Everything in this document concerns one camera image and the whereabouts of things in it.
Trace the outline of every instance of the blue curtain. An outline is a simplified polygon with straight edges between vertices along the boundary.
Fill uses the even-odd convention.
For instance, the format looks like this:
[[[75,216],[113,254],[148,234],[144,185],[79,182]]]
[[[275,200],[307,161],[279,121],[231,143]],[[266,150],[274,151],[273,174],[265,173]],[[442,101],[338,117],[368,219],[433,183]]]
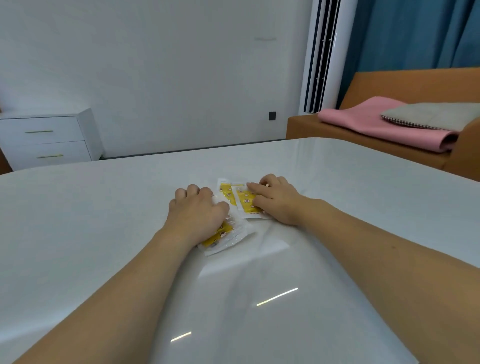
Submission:
[[[480,0],[359,0],[338,106],[355,72],[480,66]]]

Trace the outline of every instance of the table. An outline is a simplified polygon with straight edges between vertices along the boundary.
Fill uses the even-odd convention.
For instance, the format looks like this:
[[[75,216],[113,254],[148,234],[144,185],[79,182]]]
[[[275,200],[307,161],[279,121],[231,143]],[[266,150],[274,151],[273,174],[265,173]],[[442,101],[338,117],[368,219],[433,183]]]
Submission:
[[[23,170],[0,176],[0,363],[11,363],[133,258],[162,226],[178,187],[267,173],[480,267],[480,184],[344,141]],[[417,363],[318,241],[274,221],[252,224],[256,233],[232,249],[189,255],[152,363]]]

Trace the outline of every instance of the white standing air conditioner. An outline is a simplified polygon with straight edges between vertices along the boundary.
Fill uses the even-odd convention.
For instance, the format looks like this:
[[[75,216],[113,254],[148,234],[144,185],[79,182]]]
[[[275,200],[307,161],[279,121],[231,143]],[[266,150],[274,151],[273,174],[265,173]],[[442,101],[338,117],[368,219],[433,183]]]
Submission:
[[[334,109],[358,0],[313,0],[300,115]]]

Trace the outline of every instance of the pink blanket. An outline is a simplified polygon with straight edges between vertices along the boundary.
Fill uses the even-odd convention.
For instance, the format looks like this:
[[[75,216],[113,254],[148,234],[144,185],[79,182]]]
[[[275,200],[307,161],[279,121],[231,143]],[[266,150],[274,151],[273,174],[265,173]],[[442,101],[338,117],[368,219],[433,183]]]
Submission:
[[[404,105],[406,105],[404,102],[391,98],[372,97],[351,109],[322,110],[318,117],[327,124],[432,152],[441,153],[453,149],[458,138],[456,132],[398,126],[383,120],[380,116],[386,110]]]

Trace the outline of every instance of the forearm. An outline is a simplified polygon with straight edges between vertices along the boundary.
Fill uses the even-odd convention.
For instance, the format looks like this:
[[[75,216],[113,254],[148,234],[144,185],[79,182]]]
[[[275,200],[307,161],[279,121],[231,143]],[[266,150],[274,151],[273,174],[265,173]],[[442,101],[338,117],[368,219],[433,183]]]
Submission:
[[[321,200],[299,216],[420,362],[480,362],[480,269]]]
[[[16,363],[146,363],[163,304],[188,253],[179,239],[159,231]]]

